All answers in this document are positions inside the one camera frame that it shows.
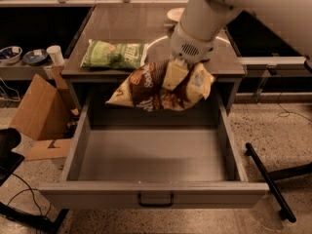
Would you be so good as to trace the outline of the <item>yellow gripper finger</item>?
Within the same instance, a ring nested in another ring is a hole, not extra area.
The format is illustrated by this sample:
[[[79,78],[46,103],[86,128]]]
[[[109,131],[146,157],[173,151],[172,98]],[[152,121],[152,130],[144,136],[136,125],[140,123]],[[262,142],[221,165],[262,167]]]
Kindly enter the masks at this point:
[[[197,64],[188,80],[186,95],[190,101],[207,99],[211,93],[212,84],[215,81],[213,75],[206,69],[203,63]]]
[[[182,59],[171,59],[167,65],[162,87],[173,91],[187,76],[188,64]]]

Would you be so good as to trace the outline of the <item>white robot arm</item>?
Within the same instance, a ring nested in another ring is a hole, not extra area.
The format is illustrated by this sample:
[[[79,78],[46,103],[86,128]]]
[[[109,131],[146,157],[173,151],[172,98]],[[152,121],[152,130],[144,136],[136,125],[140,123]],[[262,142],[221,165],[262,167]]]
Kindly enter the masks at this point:
[[[171,37],[174,57],[193,64],[212,56],[220,30],[247,12],[294,50],[311,68],[312,0],[188,0]]]

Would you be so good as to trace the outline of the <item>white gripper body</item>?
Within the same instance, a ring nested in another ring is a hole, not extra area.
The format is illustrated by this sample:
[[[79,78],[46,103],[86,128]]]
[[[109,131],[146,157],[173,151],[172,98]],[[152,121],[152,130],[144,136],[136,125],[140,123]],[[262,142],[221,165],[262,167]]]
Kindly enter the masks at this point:
[[[215,34],[204,25],[179,22],[171,37],[171,52],[175,58],[192,64],[208,61],[214,50]]]

